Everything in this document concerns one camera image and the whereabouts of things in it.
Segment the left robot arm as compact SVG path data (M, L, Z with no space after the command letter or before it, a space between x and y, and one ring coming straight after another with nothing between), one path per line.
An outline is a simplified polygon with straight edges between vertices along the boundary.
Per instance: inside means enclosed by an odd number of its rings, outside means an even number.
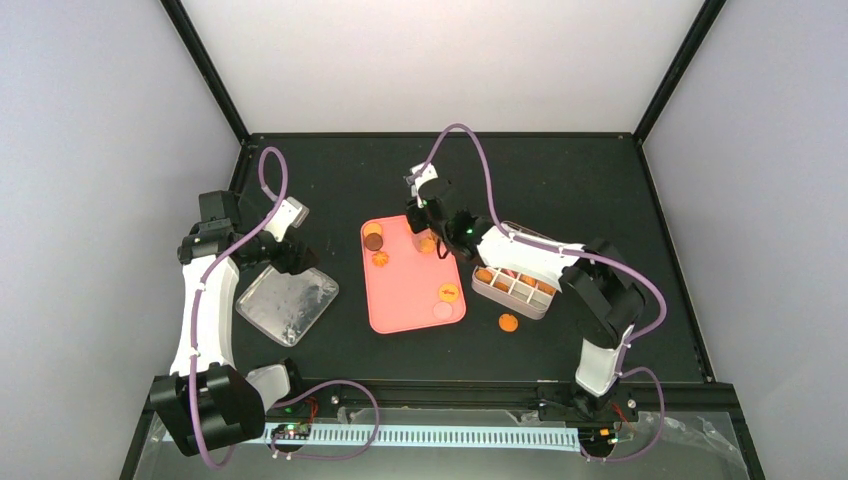
M168 375L153 383L149 401L183 455L220 469L237 444L263 433L267 411L292 383L284 361L246 375L235 366L232 320L240 273L270 266L298 275L318 259L291 232L308 214L293 197L276 198L251 230L244 228L233 192L205 193L199 207L199 222L177 250L185 287L177 352Z

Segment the metal serving tongs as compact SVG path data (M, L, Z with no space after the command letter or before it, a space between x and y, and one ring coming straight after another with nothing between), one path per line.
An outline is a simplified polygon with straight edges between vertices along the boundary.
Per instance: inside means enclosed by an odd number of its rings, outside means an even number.
M436 251L437 237L429 230L412 234L414 248L421 254L432 254Z

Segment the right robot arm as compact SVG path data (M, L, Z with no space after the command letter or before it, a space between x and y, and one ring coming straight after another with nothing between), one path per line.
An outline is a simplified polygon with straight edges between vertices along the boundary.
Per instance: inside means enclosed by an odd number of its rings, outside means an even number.
M562 293L582 336L572 410L593 419L610 404L626 338L646 299L621 262L605 256L600 242L562 244L529 235L485 215L473 214L452 183L407 177L407 220L415 233L431 231L459 260L529 276Z

